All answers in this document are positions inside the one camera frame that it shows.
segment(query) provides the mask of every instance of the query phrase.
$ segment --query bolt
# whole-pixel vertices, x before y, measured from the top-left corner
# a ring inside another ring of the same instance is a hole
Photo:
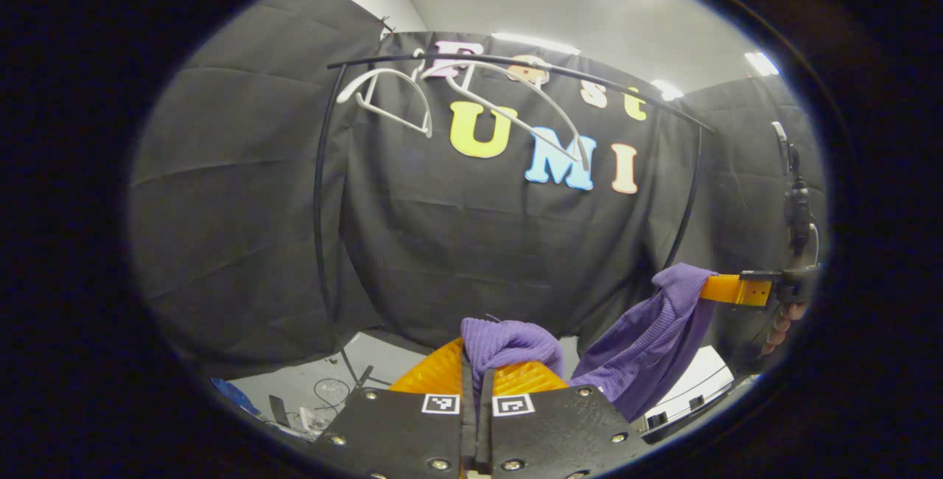
[[[429,461],[429,466],[435,469],[450,469],[452,465],[445,459],[432,459]]]
[[[515,469],[521,469],[525,466],[525,462],[519,459],[508,459],[505,460],[505,464],[501,465],[501,468],[508,470],[508,472],[514,472]]]

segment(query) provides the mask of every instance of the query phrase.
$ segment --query fluorescent light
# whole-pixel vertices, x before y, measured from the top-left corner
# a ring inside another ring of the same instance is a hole
[[[757,69],[757,72],[761,76],[776,75],[779,73],[779,70],[776,69],[776,66],[772,65],[772,60],[769,60],[763,52],[752,52],[744,53],[747,60],[750,60],[750,64],[754,66],[754,69]]]
[[[661,97],[665,102],[670,102],[672,99],[678,99],[678,97],[684,96],[684,92],[681,92],[676,86],[664,80],[654,80],[651,84],[661,90]]]
[[[543,39],[538,39],[535,37],[525,37],[523,35],[513,35],[513,33],[501,33],[495,32],[491,33],[491,36],[496,39],[503,39],[505,41],[514,41],[519,43],[529,43],[530,45],[540,46],[540,48],[546,49],[555,49],[557,52],[570,53],[572,55],[579,55],[580,49],[573,48],[573,46],[565,45],[565,43],[555,43],[551,41],[545,41]]]

